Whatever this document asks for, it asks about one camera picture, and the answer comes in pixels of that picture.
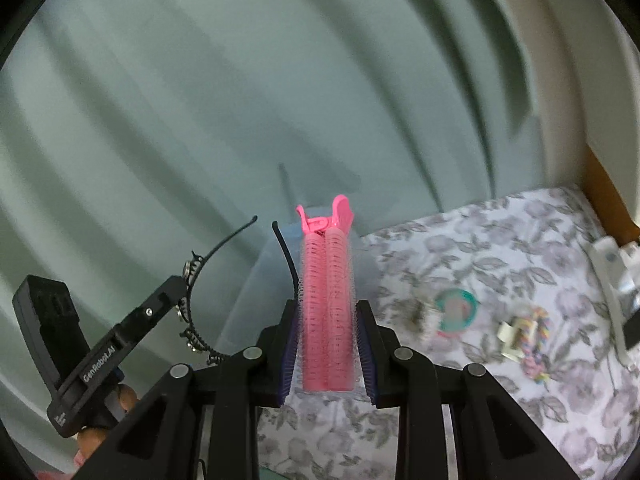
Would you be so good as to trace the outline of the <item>person left hand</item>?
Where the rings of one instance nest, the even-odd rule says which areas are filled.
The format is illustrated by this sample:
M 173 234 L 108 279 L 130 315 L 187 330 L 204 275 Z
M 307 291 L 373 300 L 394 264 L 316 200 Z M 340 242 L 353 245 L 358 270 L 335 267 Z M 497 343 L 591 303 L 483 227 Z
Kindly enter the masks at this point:
M 137 393 L 133 388 L 125 384 L 120 384 L 110 393 L 99 417 L 92 426 L 85 426 L 77 434 L 77 453 L 75 462 L 82 465 L 96 452 L 96 449 L 106 439 L 113 425 L 108 423 L 120 422 L 138 402 Z

